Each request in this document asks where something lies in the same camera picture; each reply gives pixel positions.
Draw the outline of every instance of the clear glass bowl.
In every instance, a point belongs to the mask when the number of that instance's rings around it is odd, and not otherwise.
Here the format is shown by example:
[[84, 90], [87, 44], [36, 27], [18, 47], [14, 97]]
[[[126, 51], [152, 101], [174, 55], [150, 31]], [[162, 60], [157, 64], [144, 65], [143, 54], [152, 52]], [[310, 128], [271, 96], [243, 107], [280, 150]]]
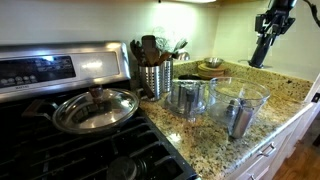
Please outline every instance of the clear glass bowl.
[[234, 134], [239, 123], [237, 121], [240, 120], [243, 123], [242, 132], [234, 135], [239, 138], [244, 135], [269, 96], [267, 88], [245, 79], [213, 78], [209, 82], [207, 112], [213, 120], [228, 126], [229, 135]]

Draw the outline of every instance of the black robotic arm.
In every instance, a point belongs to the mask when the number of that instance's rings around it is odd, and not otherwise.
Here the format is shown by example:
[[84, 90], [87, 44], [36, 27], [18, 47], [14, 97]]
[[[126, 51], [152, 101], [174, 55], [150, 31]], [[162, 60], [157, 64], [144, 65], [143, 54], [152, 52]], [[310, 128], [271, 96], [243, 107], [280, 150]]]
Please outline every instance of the black robotic arm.
[[270, 46], [280, 34], [284, 34], [294, 23], [295, 18], [289, 17], [289, 11], [297, 0], [270, 0], [269, 9], [265, 14], [256, 16], [255, 31], [258, 32], [257, 48], [249, 61], [249, 65], [262, 68], [263, 60]]

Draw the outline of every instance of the stove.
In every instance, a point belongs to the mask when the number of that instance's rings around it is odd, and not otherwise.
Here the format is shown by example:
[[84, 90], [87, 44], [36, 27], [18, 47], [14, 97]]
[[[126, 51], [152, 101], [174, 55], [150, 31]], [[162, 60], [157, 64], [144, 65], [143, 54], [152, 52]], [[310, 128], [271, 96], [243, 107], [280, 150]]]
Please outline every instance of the stove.
[[0, 179], [196, 179], [140, 108], [111, 134], [68, 134], [23, 116], [35, 99], [60, 105], [93, 84], [130, 90], [129, 80], [121, 42], [0, 47]]

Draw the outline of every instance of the lid handle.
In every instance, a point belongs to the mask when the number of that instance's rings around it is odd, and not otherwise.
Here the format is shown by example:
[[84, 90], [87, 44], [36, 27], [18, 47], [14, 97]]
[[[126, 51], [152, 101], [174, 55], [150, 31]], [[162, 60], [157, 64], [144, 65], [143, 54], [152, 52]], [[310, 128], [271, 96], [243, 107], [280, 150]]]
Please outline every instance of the lid handle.
[[103, 88], [101, 84], [95, 84], [89, 87], [93, 103], [100, 104], [103, 102]]

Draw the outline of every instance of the granite countertop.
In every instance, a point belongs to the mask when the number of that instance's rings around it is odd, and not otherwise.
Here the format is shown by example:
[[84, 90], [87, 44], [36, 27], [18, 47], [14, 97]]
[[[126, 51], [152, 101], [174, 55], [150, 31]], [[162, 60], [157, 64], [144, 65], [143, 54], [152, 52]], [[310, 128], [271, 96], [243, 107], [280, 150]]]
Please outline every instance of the granite countertop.
[[305, 103], [271, 95], [246, 135], [235, 140], [206, 113], [198, 115], [195, 123], [173, 115], [165, 108], [165, 97], [142, 101], [140, 107], [202, 179], [223, 179], [232, 173], [306, 108]]
[[[174, 65], [174, 78], [197, 73], [202, 61]], [[228, 76], [241, 77], [269, 88], [270, 98], [260, 109], [251, 127], [241, 139], [231, 139], [227, 130], [206, 113], [195, 123], [173, 115], [165, 108], [167, 94], [157, 102], [142, 101], [140, 107], [195, 169], [202, 179], [225, 179], [253, 153], [271, 141], [298, 116], [310, 108], [304, 102], [312, 82], [252, 67], [224, 62]]]

